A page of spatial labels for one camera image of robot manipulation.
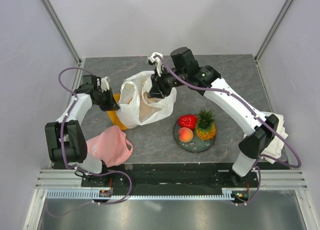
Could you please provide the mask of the white plastic bag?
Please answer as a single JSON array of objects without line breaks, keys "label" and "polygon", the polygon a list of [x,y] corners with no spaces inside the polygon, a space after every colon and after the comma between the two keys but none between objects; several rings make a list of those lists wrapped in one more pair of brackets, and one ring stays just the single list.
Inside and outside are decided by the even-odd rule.
[{"label": "white plastic bag", "polygon": [[127,128],[151,124],[169,117],[174,109],[177,90],[165,98],[149,98],[152,71],[141,71],[125,79],[120,89],[116,115]]}]

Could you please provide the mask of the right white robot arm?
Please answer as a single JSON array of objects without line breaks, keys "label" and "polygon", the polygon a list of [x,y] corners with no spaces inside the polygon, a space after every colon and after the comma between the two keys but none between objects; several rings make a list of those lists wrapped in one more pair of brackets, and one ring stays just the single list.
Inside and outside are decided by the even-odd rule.
[{"label": "right white robot arm", "polygon": [[229,181],[233,186],[242,186],[260,154],[275,138],[278,117],[273,113],[267,116],[251,106],[213,67],[200,66],[189,48],[180,47],[170,57],[174,68],[170,68],[163,55],[158,52],[153,52],[148,57],[148,63],[155,66],[150,77],[148,97],[164,99],[173,88],[185,85],[224,110],[246,135],[238,145],[240,153],[229,174]]}]

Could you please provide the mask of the fake red bell pepper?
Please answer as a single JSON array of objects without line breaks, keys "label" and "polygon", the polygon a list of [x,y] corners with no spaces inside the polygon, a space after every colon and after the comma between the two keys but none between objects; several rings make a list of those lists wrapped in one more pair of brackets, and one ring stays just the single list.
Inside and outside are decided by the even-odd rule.
[{"label": "fake red bell pepper", "polygon": [[189,128],[194,130],[197,125],[198,118],[194,114],[186,114],[179,118],[178,125],[181,128]]}]

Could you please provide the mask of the fake peach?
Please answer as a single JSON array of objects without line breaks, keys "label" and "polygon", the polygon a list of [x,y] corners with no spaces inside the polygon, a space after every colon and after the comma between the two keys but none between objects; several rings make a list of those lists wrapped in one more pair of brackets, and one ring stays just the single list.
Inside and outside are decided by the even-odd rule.
[{"label": "fake peach", "polygon": [[177,133],[178,133],[178,139],[182,143],[188,143],[194,137],[193,131],[188,127],[181,127]]}]

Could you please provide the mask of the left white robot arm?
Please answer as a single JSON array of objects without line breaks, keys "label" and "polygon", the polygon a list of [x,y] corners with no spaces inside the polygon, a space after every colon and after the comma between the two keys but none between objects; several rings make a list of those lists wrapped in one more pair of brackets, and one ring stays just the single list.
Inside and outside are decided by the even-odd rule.
[{"label": "left white robot arm", "polygon": [[99,187],[106,186],[110,175],[103,170],[103,161],[89,156],[81,124],[92,106],[102,111],[116,111],[117,104],[108,77],[87,74],[82,84],[75,90],[68,90],[71,100],[64,113],[53,122],[45,125],[48,156],[55,167],[75,170],[81,176]]}]

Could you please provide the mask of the fake fruit green leaves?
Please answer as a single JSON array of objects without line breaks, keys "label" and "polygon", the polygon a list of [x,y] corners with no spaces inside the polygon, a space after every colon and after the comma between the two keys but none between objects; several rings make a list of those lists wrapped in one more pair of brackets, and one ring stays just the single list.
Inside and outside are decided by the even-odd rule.
[{"label": "fake fruit green leaves", "polygon": [[197,114],[195,132],[202,141],[213,139],[217,134],[213,110],[200,109]]}]

